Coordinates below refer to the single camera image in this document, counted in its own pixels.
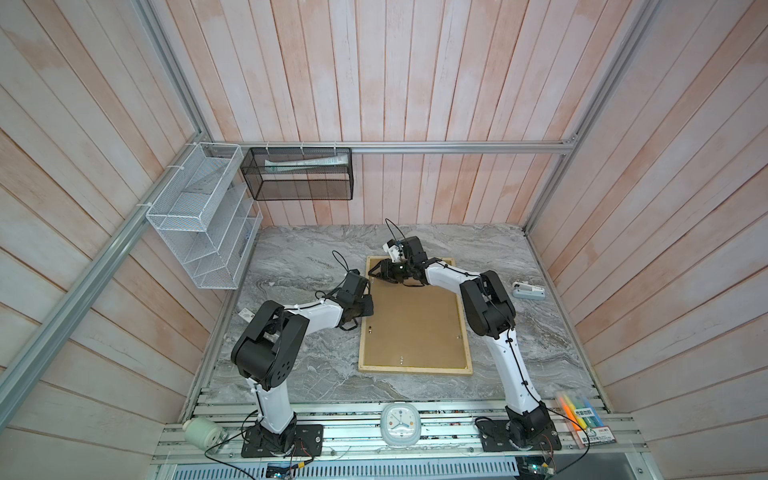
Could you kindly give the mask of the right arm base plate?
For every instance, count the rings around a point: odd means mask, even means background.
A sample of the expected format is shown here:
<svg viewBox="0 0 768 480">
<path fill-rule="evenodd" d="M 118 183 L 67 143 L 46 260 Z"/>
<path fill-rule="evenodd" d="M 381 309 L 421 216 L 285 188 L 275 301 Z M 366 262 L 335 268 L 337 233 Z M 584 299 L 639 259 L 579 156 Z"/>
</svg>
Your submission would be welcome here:
<svg viewBox="0 0 768 480">
<path fill-rule="evenodd" d="M 542 432 L 526 430 L 510 420 L 477 417 L 474 425 L 484 452 L 506 451 L 559 451 L 562 443 L 555 425 L 550 422 Z"/>
</svg>

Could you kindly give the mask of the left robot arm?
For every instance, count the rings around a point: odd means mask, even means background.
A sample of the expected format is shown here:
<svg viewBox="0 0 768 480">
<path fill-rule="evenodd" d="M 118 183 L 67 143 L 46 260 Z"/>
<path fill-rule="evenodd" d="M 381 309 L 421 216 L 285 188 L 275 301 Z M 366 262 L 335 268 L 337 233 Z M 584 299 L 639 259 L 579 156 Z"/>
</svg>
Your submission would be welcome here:
<svg viewBox="0 0 768 480">
<path fill-rule="evenodd" d="M 297 419 L 286 381 L 304 338 L 312 333 L 356 325 L 373 314 L 369 280 L 357 269 L 315 301 L 283 305 L 264 302 L 231 351 L 231 362 L 257 396 L 261 419 L 247 442 L 270 454 L 287 453 L 295 444 Z"/>
</svg>

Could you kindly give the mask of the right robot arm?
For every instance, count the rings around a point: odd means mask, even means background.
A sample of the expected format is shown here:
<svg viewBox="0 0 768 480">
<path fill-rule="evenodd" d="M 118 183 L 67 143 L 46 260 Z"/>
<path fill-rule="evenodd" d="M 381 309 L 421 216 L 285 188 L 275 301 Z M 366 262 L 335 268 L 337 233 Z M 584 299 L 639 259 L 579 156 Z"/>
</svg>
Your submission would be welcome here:
<svg viewBox="0 0 768 480">
<path fill-rule="evenodd" d="M 554 428 L 546 404 L 533 386 L 517 341 L 516 309 L 493 270 L 471 272 L 430 257 L 416 236 L 390 240 L 387 254 L 369 270 L 377 279 L 445 289 L 461 297 L 471 330 L 485 340 L 502 382 L 508 421 L 508 442 L 517 450 L 536 447 L 536 440 Z"/>
</svg>

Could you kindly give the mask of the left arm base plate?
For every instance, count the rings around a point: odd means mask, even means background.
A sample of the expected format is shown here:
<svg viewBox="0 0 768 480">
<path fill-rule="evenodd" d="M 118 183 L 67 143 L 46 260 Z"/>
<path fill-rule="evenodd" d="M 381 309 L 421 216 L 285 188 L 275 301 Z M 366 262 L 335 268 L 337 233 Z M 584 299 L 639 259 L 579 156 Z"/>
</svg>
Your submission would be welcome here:
<svg viewBox="0 0 768 480">
<path fill-rule="evenodd" d="M 276 434 L 261 425 L 245 430 L 241 449 L 243 458 L 267 458 L 294 456 L 317 457 L 321 455 L 324 427 L 321 424 L 289 425 Z"/>
</svg>

